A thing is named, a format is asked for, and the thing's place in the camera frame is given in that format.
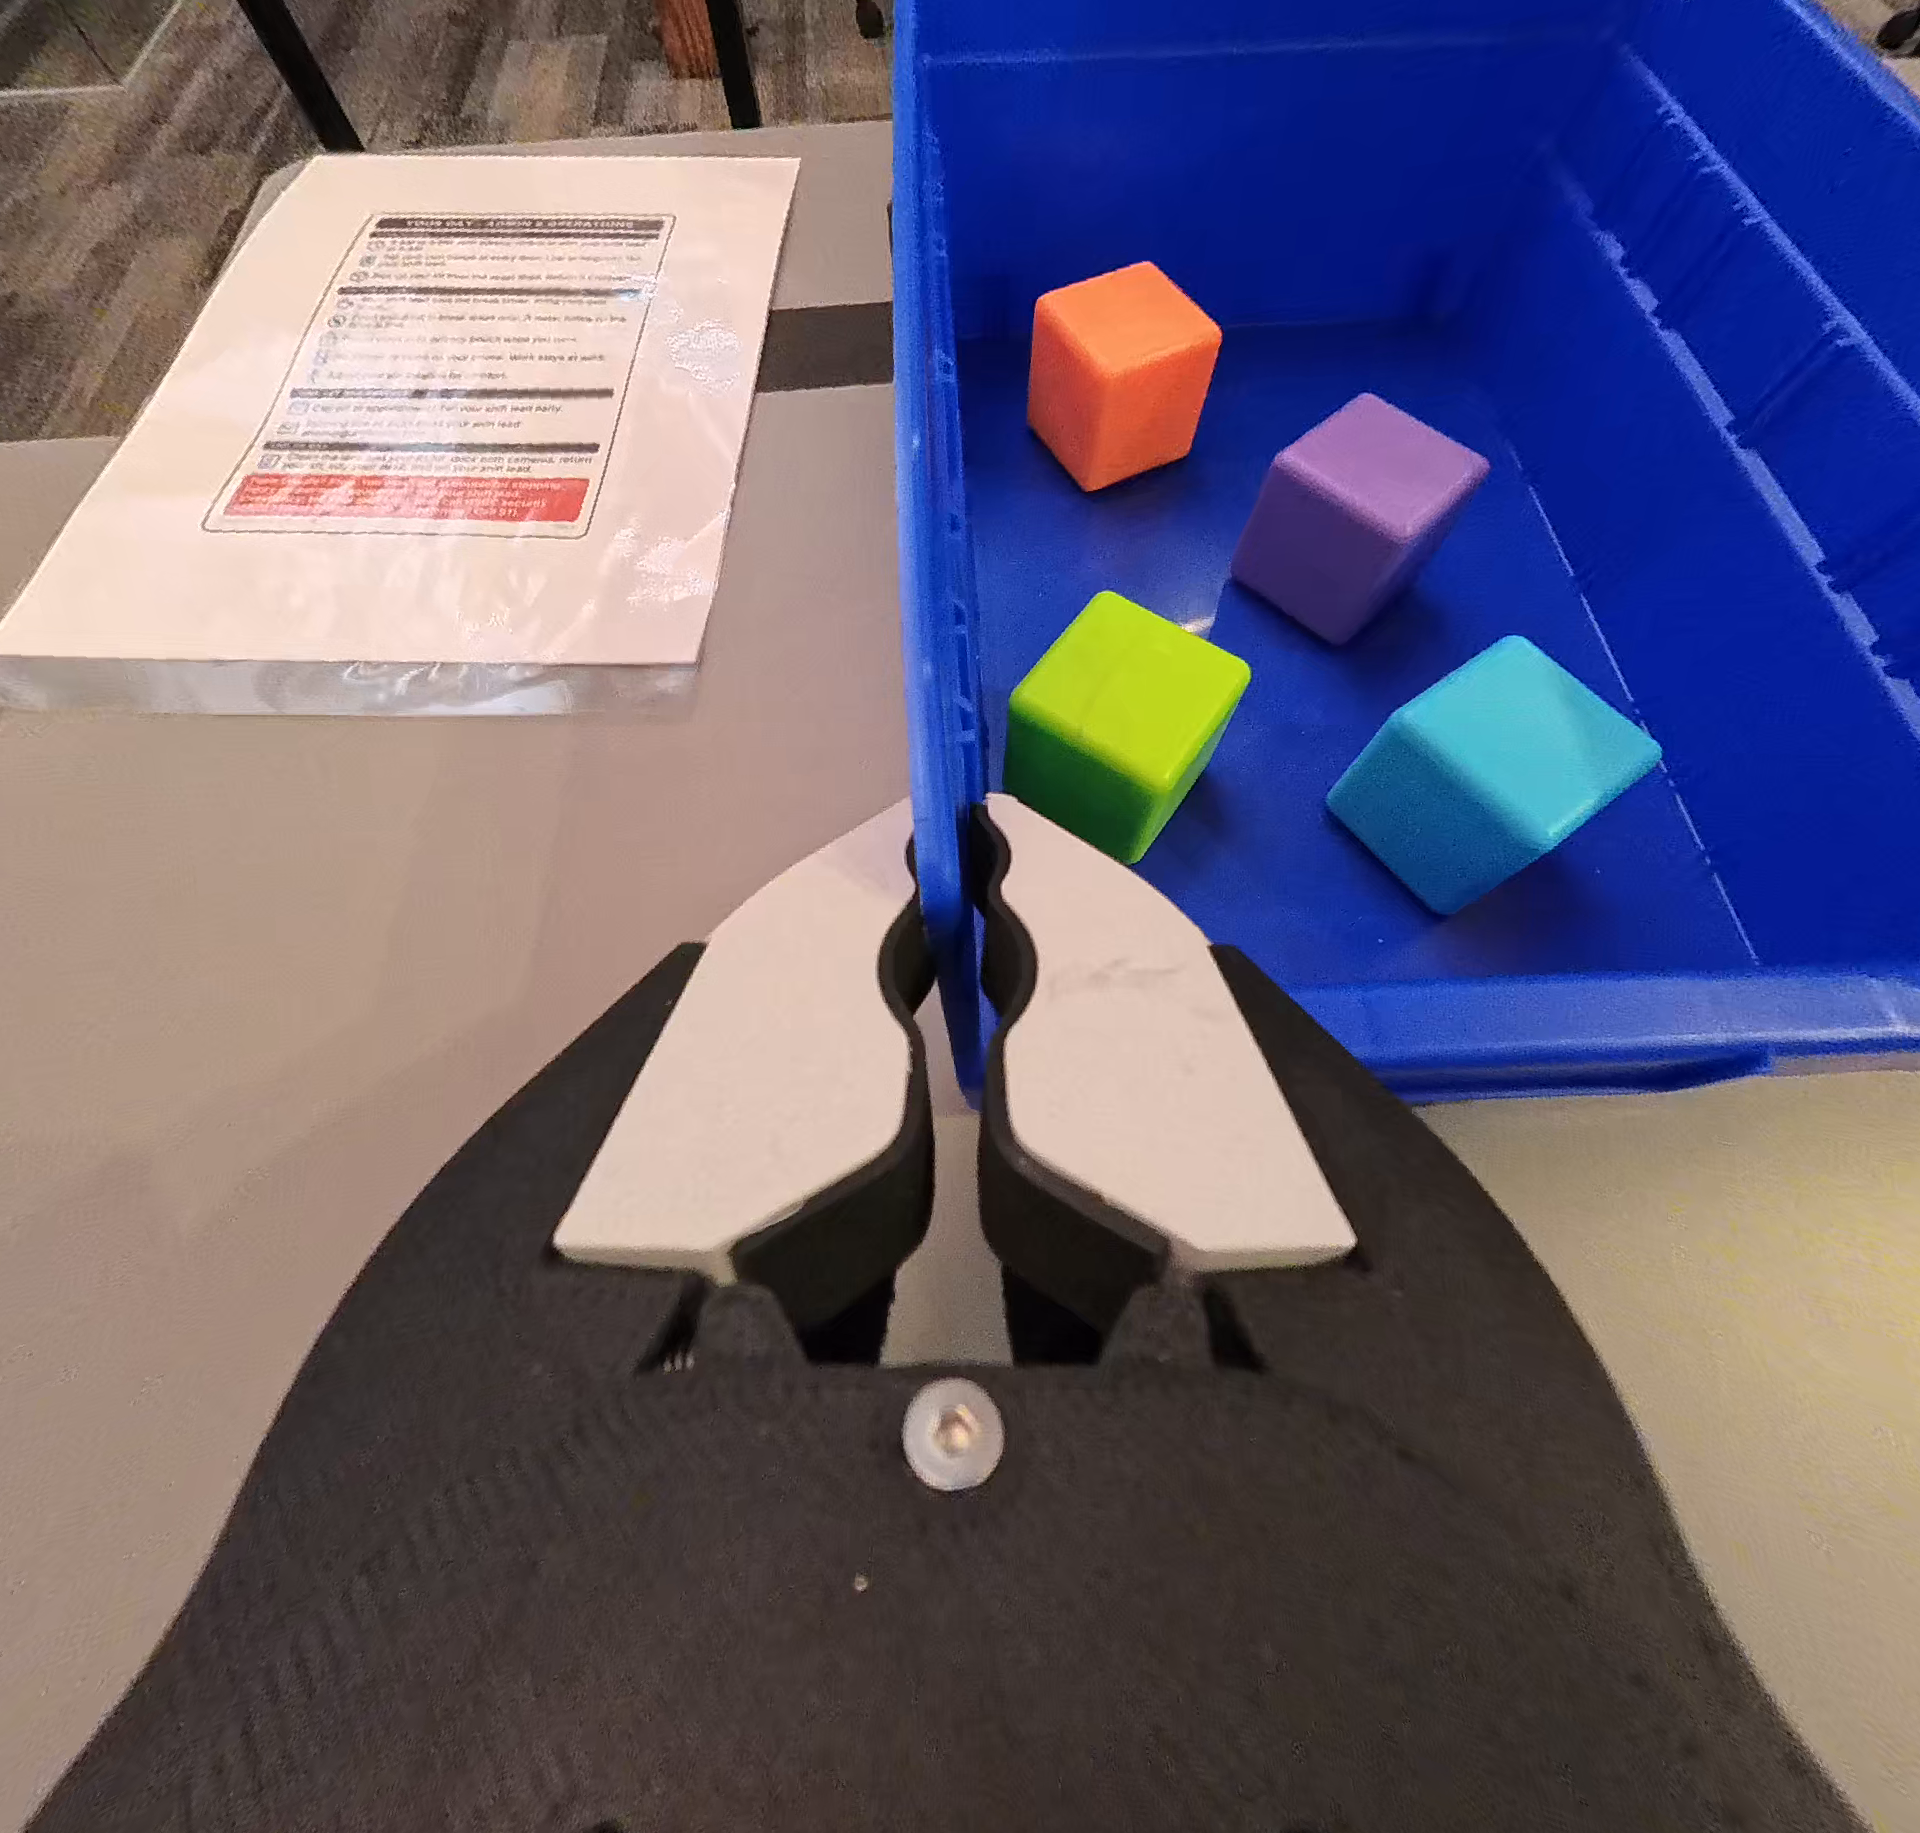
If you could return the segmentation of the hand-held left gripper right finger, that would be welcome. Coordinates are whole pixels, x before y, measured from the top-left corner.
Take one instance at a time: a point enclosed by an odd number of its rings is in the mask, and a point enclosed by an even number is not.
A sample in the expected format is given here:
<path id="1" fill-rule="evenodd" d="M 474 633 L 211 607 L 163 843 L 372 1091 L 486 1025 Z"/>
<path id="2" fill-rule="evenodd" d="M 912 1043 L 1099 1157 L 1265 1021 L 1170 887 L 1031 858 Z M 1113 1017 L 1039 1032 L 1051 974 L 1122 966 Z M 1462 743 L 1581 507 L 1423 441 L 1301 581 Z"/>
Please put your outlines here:
<path id="1" fill-rule="evenodd" d="M 1257 966 L 1013 794 L 977 809 L 977 884 L 999 1017 L 977 1207 L 1020 1365 L 1090 1365 L 1167 1274 L 1355 1255 L 1242 1000 Z"/>

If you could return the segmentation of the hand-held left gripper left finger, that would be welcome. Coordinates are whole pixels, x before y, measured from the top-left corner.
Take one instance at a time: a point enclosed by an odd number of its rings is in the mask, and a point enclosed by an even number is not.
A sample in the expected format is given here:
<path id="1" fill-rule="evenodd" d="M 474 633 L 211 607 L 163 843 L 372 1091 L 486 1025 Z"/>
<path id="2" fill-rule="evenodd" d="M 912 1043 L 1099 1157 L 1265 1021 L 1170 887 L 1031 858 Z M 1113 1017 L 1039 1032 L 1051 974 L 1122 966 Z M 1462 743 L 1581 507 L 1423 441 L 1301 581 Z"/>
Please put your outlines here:
<path id="1" fill-rule="evenodd" d="M 552 1246 L 757 1288 L 812 1353 L 875 1359 L 932 1219 L 909 802 L 785 867 L 686 959 Z"/>

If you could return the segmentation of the green cube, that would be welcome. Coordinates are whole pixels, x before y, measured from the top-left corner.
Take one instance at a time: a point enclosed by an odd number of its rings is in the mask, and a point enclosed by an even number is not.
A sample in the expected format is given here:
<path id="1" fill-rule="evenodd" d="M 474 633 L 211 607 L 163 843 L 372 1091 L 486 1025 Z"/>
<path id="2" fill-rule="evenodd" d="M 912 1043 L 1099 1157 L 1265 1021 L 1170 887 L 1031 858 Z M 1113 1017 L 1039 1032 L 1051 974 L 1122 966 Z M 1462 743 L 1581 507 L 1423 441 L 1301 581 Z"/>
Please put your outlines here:
<path id="1" fill-rule="evenodd" d="M 1098 593 L 1011 692 L 1001 786 L 1137 864 L 1201 780 L 1252 672 L 1235 653 Z"/>

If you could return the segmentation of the cyan cube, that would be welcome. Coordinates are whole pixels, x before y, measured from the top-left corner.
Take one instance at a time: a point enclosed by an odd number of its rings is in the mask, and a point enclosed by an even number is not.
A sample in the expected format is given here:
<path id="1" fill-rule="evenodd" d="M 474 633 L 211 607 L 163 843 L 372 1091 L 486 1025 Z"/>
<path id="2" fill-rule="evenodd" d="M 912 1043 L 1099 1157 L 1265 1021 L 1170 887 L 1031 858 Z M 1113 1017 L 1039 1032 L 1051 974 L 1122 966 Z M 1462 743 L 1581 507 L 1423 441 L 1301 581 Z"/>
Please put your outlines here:
<path id="1" fill-rule="evenodd" d="M 1401 705 L 1326 809 L 1430 914 L 1454 916 L 1548 858 L 1660 759 L 1568 669 L 1503 635 Z"/>

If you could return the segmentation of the purple cube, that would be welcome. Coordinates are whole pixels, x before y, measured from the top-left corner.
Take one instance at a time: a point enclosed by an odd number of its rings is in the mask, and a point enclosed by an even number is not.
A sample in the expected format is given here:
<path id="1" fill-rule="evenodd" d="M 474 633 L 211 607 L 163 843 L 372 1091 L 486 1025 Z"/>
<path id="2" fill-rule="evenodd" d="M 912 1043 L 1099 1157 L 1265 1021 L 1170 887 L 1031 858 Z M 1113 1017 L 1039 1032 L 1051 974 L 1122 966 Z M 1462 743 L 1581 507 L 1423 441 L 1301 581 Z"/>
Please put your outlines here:
<path id="1" fill-rule="evenodd" d="M 1416 583 L 1490 469 L 1365 390 L 1273 460 L 1228 576 L 1319 643 L 1350 646 Z"/>

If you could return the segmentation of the orange cube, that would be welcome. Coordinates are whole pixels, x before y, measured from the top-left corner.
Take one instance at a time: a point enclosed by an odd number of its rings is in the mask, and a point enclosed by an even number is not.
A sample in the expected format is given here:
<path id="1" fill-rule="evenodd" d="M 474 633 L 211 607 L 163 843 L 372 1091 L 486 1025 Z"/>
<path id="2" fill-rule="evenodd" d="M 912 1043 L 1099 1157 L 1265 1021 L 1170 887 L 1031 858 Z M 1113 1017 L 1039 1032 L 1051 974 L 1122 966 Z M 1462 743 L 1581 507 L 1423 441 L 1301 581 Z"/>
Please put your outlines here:
<path id="1" fill-rule="evenodd" d="M 1190 451 L 1223 328 L 1160 265 L 1134 262 L 1039 296 L 1025 423 L 1082 492 Z"/>

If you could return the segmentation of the blue plastic bin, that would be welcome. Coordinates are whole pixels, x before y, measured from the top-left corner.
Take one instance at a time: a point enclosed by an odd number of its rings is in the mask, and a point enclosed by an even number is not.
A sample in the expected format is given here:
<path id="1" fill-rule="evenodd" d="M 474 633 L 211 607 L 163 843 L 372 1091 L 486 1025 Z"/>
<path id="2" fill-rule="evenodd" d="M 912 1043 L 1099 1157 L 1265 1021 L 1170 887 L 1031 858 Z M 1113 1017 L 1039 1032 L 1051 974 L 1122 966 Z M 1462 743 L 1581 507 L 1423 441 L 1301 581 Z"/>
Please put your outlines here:
<path id="1" fill-rule="evenodd" d="M 906 743 L 950 1058 L 995 1036 L 968 825 L 1116 593 L 1252 672 L 1133 864 L 1413 1100 L 1918 1065 L 1918 99 L 1810 0 L 899 0 Z M 1041 292 L 1223 328 L 1180 461 L 1082 492 Z M 1228 576 L 1360 394 L 1490 460 L 1326 646 Z M 1660 766 L 1438 916 L 1326 802 L 1523 635 Z"/>

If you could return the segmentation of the grey desk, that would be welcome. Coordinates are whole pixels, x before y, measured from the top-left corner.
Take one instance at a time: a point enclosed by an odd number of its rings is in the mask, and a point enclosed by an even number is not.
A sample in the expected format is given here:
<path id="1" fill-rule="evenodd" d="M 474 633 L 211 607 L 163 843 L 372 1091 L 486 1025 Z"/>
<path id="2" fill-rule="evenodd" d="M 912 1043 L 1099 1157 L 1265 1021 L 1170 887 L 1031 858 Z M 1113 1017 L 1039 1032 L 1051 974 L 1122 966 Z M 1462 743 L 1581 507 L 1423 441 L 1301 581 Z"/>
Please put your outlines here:
<path id="1" fill-rule="evenodd" d="M 798 156 L 693 695 L 4 716 L 4 1831 L 124 1697 L 402 1207 L 906 792 L 886 125 Z M 1835 1785 L 1918 1831 L 1918 1072 L 1430 1105 Z"/>

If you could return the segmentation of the laminated paper sheet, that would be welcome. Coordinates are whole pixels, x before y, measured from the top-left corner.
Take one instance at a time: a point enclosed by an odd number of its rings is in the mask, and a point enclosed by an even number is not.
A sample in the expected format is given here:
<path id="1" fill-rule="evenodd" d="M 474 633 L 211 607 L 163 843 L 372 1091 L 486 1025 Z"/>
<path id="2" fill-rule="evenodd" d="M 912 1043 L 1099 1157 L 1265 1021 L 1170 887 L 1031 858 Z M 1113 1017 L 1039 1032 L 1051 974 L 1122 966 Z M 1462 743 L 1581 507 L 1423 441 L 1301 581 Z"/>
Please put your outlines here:
<path id="1" fill-rule="evenodd" d="M 11 712 L 688 699 L 795 156 L 316 156 L 4 610 Z"/>

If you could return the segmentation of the black table leg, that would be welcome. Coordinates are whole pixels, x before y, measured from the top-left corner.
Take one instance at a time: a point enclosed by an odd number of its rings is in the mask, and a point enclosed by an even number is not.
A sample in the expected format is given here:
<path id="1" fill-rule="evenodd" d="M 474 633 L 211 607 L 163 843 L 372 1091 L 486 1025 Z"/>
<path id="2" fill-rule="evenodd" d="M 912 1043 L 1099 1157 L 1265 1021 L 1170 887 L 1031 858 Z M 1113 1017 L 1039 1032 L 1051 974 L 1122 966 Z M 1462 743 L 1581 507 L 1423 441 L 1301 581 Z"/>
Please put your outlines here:
<path id="1" fill-rule="evenodd" d="M 762 129 L 762 99 L 754 84 L 754 61 L 747 50 L 747 23 L 741 15 L 741 0 L 704 0 L 708 36 L 710 36 L 710 61 L 716 69 L 716 82 L 722 87 L 722 99 L 730 110 L 732 130 L 757 130 Z"/>
<path id="2" fill-rule="evenodd" d="M 300 120 L 311 138 L 338 156 L 363 153 L 359 129 L 349 123 L 333 84 L 328 82 L 316 48 L 304 36 L 287 0 L 235 0 L 257 44 L 272 61 Z"/>

